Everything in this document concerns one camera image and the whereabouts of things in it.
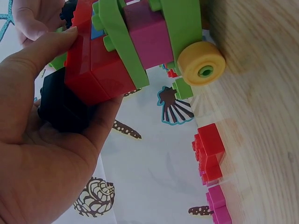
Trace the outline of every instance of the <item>fingernail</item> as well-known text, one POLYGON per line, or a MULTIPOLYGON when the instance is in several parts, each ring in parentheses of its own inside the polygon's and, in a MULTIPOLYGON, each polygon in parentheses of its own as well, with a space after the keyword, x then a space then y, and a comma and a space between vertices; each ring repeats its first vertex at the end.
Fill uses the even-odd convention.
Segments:
POLYGON ((66 33, 73 33, 73 32, 76 32, 76 31, 77 31, 77 27, 71 27, 71 28, 67 29, 64 32, 66 32, 66 33))

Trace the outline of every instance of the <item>green block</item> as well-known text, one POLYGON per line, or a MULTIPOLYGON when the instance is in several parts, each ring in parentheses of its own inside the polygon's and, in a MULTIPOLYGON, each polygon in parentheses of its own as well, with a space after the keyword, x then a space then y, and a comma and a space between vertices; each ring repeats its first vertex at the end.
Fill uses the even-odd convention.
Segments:
POLYGON ((100 0, 99 17, 108 36, 104 44, 108 51, 116 49, 137 89, 150 84, 135 50, 126 24, 118 8, 118 0, 100 0))
POLYGON ((185 83, 183 78, 176 79, 176 81, 172 84, 172 88, 177 91, 177 99, 187 99, 193 97, 191 86, 185 83))
POLYGON ((94 14, 99 14, 99 1, 93 3, 94 14))
POLYGON ((152 11, 162 10, 166 20, 177 74, 178 57, 189 45, 202 41, 199 0, 149 0, 152 11))
MULTIPOLYGON (((56 30, 56 32, 57 33, 63 32, 63 28, 62 27, 58 28, 56 30)), ((63 68, 64 67, 64 62, 66 61, 66 55, 67 55, 67 53, 65 52, 63 55, 60 55, 60 56, 54 58, 54 60, 51 61, 48 65, 50 67, 54 68, 55 70, 59 70, 59 69, 63 68)))
POLYGON ((125 0, 117 0, 119 8, 124 8, 127 4, 125 0))

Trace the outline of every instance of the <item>blue line drawing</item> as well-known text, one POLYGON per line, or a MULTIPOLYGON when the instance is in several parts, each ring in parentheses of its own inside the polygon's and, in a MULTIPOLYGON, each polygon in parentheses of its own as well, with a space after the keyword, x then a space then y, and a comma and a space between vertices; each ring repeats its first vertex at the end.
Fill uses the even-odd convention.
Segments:
POLYGON ((193 120, 194 114, 189 103, 175 98, 177 93, 172 87, 163 86, 158 92, 157 106, 162 106, 162 123, 182 125, 193 120))
POLYGON ((12 23, 14 25, 12 7, 13 7, 13 0, 9 0, 7 14, 0 14, 0 20, 6 20, 6 22, 4 23, 3 27, 0 30, 0 42, 2 41, 9 24, 12 23))

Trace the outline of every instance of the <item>building block toy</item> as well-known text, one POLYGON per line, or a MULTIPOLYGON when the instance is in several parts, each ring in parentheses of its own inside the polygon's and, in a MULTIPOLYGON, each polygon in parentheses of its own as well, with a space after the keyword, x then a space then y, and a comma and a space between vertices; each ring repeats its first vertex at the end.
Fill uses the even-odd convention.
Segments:
POLYGON ((212 214, 212 218, 215 224, 233 223, 226 206, 215 209, 214 213, 212 214))
POLYGON ((225 197, 220 185, 209 188, 208 192, 206 193, 206 197, 209 201, 211 210, 225 206, 225 197))
POLYGON ((103 39, 106 49, 108 51, 117 50, 136 88, 149 85, 149 79, 121 16, 117 0, 99 1, 99 15, 93 16, 93 23, 99 22, 100 25, 95 25, 95 28, 102 28, 108 34, 103 39))
POLYGON ((225 60, 210 42, 196 42, 185 48, 178 58, 178 67, 189 85, 207 85, 218 79, 225 69, 225 60))
POLYGON ((215 224, 232 224, 220 185, 209 188, 206 199, 210 210, 214 211, 212 218, 215 224))
MULTIPOLYGON (((56 30, 57 33, 61 33, 62 31, 63 31, 62 27, 56 30)), ((54 60, 49 63, 49 67, 54 68, 55 70, 59 70, 64 67, 65 61, 66 61, 66 52, 54 58, 54 60)))
POLYGON ((153 11, 163 12, 177 68, 180 53, 189 45, 202 40, 199 1, 189 0, 188 7, 183 0, 149 0, 149 4, 153 11))
POLYGON ((66 28, 70 28, 72 26, 72 19, 74 18, 73 12, 76 10, 78 0, 68 0, 60 13, 60 19, 66 21, 66 28))
POLYGON ((199 173, 203 183, 212 182, 222 177, 220 163, 225 148, 218 133, 216 124, 198 128, 194 136, 192 149, 199 162, 199 173))
MULTIPOLYGON (((88 107, 149 85, 145 69, 162 63, 168 76, 176 78, 176 98, 192 97, 190 85, 208 84, 225 69, 216 46, 202 41, 200 14, 198 0, 68 0, 60 17, 67 28, 77 27, 78 37, 67 54, 49 65, 65 69, 66 88, 88 107)), ((55 90, 45 88, 43 95, 48 96, 44 91, 55 90)), ((57 122, 62 119, 59 114, 56 120, 43 116, 48 108, 41 105, 41 117, 65 130, 57 122)), ((75 107, 67 108, 75 114, 75 107)), ((222 175, 221 153, 210 151, 201 134, 193 147, 199 170, 204 171, 202 180, 208 185, 222 175)))
POLYGON ((174 90, 177 91, 176 99, 187 99, 193 97, 191 87, 185 83, 183 78, 178 78, 172 84, 174 90))
POLYGON ((167 75, 168 75, 169 78, 176 78, 176 77, 178 77, 177 73, 173 69, 170 69, 167 72, 167 75))
POLYGON ((200 155, 202 156, 202 166, 204 168, 210 168, 220 163, 225 148, 215 123, 198 128, 195 143, 199 150, 203 152, 200 155))
POLYGON ((97 31, 95 28, 94 28, 94 25, 92 24, 92 40, 100 37, 100 36, 103 36, 105 33, 104 33, 104 30, 100 30, 100 31, 97 31))
POLYGON ((93 0, 77 0, 77 7, 73 13, 72 26, 78 27, 78 29, 88 26, 92 17, 92 8, 93 0))
POLYGON ((166 22, 152 12, 147 0, 124 7, 129 34, 144 69, 173 61, 166 22))
POLYGON ((84 4, 81 5, 84 7, 81 8, 78 5, 75 12, 79 14, 81 9, 83 9, 83 12, 86 11, 86 2, 89 2, 89 20, 85 21, 85 24, 78 26, 78 38, 67 53, 64 82, 83 103, 87 106, 92 106, 104 102, 110 99, 110 97, 91 72, 92 2, 86 0, 83 2, 84 4))
POLYGON ((90 110, 65 86, 64 73, 61 68, 45 77, 38 115, 60 132, 81 132, 89 125, 90 110))
POLYGON ((110 98, 136 90, 116 50, 108 52, 103 36, 91 41, 91 71, 110 98))

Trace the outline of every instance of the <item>dark blue block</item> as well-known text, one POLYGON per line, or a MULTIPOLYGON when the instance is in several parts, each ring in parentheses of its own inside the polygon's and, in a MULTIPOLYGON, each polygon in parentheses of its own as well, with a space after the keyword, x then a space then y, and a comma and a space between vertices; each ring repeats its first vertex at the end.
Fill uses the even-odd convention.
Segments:
POLYGON ((45 77, 37 112, 60 132, 80 133, 89 126, 94 108, 88 108, 64 84, 65 67, 45 77))

